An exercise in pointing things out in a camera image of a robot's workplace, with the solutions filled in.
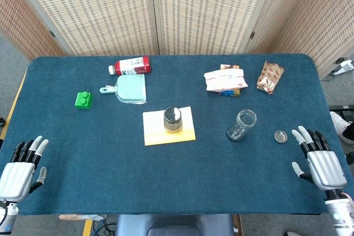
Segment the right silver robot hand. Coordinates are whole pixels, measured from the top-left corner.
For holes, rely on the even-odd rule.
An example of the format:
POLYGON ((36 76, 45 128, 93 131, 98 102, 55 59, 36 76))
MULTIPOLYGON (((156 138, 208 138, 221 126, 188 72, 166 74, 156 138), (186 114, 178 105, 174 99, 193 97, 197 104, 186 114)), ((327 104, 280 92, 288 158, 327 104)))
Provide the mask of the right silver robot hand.
POLYGON ((306 174, 295 161, 291 163, 295 174, 322 191, 342 189, 347 185, 337 155, 330 149, 325 136, 319 131, 307 130, 303 126, 291 131, 306 158, 310 173, 306 174))

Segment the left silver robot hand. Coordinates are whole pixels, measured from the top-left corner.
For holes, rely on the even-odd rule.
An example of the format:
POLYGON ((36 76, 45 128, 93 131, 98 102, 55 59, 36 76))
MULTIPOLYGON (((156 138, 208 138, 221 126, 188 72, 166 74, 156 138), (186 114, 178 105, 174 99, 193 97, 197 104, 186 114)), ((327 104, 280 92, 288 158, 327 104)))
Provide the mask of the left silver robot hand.
POLYGON ((35 182, 33 176, 48 144, 49 141, 40 135, 34 140, 21 142, 16 146, 10 162, 5 165, 1 175, 1 201, 21 202, 44 184, 46 167, 40 169, 35 182))

